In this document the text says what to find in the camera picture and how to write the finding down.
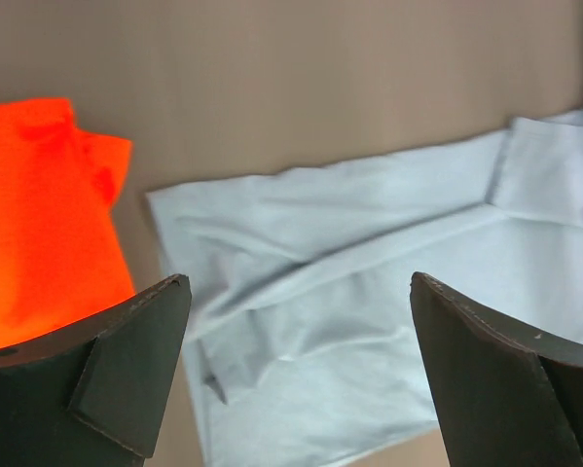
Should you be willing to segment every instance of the towel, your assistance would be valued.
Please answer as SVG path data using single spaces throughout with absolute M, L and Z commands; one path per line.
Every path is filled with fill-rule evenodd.
M 149 194 L 166 271 L 193 278 L 185 351 L 207 465 L 343 465 L 435 428 L 408 299 L 415 270 L 583 341 L 583 225 L 544 217 L 516 175 L 536 159 L 578 159 L 583 138 L 558 133 L 582 126 L 583 110 L 545 125 L 560 151 L 515 144 L 536 137 L 515 122 Z M 523 170 L 509 169 L 518 157 Z M 570 185 L 555 189 L 559 199 Z M 522 202 L 506 205 L 506 193 Z
M 133 294 L 109 215 L 129 151 L 66 99 L 0 104 L 0 348 Z

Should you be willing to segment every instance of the orange fabric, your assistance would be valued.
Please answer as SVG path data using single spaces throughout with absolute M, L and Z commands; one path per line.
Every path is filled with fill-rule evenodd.
M 110 218 L 129 151 L 66 99 L 0 104 L 0 348 L 133 294 Z

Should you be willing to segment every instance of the orange cloth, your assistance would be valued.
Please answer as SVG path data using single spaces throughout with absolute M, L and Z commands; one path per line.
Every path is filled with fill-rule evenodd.
M 129 151 L 66 99 L 0 104 L 0 348 L 133 294 L 110 218 Z

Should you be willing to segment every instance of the wooden surface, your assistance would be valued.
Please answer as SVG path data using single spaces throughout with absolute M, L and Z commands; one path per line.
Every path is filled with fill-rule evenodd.
M 68 96 L 87 129 L 134 141 L 114 217 L 141 289 L 159 278 L 147 190 L 451 141 L 581 104 L 583 2 L 0 0 L 0 101 L 38 95 Z M 446 458 L 433 434 L 357 465 Z M 201 458 L 179 367 L 148 467 L 184 466 Z

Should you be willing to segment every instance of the wrinkled cloth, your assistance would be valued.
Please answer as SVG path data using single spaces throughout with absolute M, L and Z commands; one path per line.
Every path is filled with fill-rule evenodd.
M 0 348 L 133 294 L 110 218 L 129 151 L 66 99 L 0 104 Z
M 583 174 L 583 110 L 553 120 L 149 194 L 166 272 L 193 278 L 186 352 L 199 354 L 207 465 L 342 465 L 436 427 L 416 270 L 583 342 L 583 197 L 553 183 L 536 204 L 527 190 L 555 167 L 545 158 L 570 160 L 556 180 Z

